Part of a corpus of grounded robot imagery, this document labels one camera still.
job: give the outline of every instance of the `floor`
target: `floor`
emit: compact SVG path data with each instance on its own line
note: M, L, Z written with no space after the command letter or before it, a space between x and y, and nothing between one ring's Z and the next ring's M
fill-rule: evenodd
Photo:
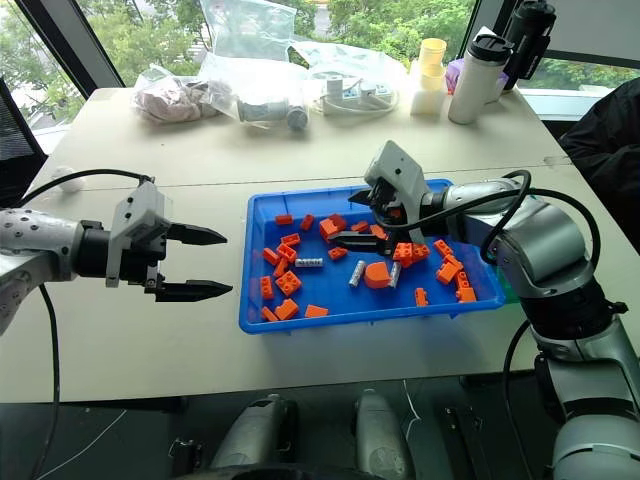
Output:
M508 426L499 383L458 377L407 381L422 420L414 422L409 439L418 479L453 480L440 423L445 407L470 405L481 419L479 437L494 480L524 478ZM353 467L355 440L351 434L354 401L365 388L385 396L406 429L412 415L402 381L357 383L281 390L297 402L300 415L298 461ZM171 476L168 449L176 437L204 446L205 465L243 408L270 392L246 392L190 397L183 413L128 410L93 447L45 478L49 480L165 479ZM548 461L555 425L537 397L531 376L513 382L513 409L525 432L525 449L537 473ZM84 448L122 412L112 408L63 406L58 433L43 472ZM29 478L49 422L48 405L0 406L0 480Z

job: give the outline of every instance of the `plastic bag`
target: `plastic bag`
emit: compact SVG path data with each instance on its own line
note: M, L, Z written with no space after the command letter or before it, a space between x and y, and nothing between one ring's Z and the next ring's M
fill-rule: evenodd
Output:
M179 77L158 65L142 72L133 87L132 106L154 123L177 123L213 116L209 83L196 77Z
M263 0L200 0L221 57L288 61L296 9Z
M241 122L270 128L306 128L303 82L307 71L292 63L207 54L198 78L210 86L207 103Z
M405 67L382 52L338 43L296 42L309 64L306 96L325 115L393 110L407 82Z

